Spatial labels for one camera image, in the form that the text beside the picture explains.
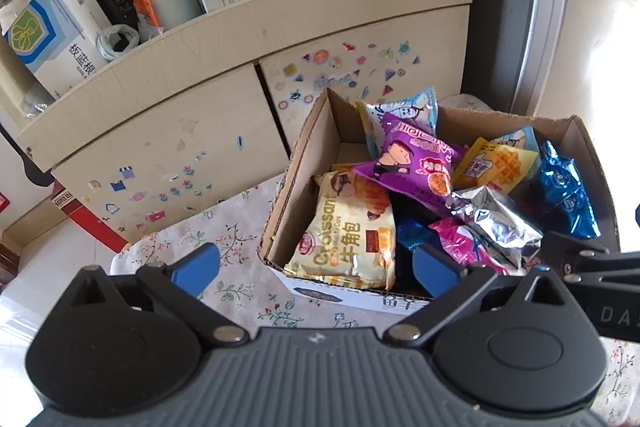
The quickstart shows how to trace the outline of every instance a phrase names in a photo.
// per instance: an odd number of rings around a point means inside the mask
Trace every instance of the dark blue wrapper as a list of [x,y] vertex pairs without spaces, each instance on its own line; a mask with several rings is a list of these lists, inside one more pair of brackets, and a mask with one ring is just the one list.
[[[549,141],[540,147],[540,157],[542,165],[536,180],[542,191],[546,224],[572,237],[600,237],[598,222],[574,160],[559,156]],[[564,217],[564,230],[558,223],[561,217]]]

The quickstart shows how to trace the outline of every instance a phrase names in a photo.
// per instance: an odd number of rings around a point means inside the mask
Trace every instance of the tablecloth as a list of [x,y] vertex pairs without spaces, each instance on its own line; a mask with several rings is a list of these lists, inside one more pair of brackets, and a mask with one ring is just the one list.
[[[211,242],[220,249],[216,279],[200,300],[252,335],[260,327],[374,327],[378,333],[398,322],[395,314],[293,296],[257,256],[257,248],[282,176],[175,225],[143,238],[114,257],[111,274],[134,273],[153,261],[167,264]],[[638,344],[602,339],[609,368],[593,408],[610,425],[640,425]]]

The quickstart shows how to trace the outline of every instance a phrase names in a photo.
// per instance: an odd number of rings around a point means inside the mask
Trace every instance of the wooden shelf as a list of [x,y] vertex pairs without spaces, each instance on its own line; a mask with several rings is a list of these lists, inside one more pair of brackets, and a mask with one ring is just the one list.
[[47,170],[162,100],[325,35],[471,0],[245,0],[147,42],[66,93],[17,142]]

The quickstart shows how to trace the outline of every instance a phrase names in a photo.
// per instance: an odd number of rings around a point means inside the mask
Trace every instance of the cabinet door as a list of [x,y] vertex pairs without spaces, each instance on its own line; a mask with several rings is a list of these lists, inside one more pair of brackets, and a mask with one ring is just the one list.
[[129,242],[283,172],[287,155],[252,65],[206,80],[54,170]]
[[261,60],[289,146],[325,87],[369,103],[402,100],[430,86],[441,98],[459,93],[468,14],[468,6],[455,6],[396,17]]

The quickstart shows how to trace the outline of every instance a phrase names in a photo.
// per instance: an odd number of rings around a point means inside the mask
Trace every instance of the silver foil wrapper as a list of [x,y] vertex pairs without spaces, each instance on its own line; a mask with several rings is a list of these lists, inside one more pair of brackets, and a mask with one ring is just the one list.
[[517,213],[510,197],[491,187],[457,190],[449,195],[446,205],[453,216],[487,238],[517,267],[540,250],[542,232]]

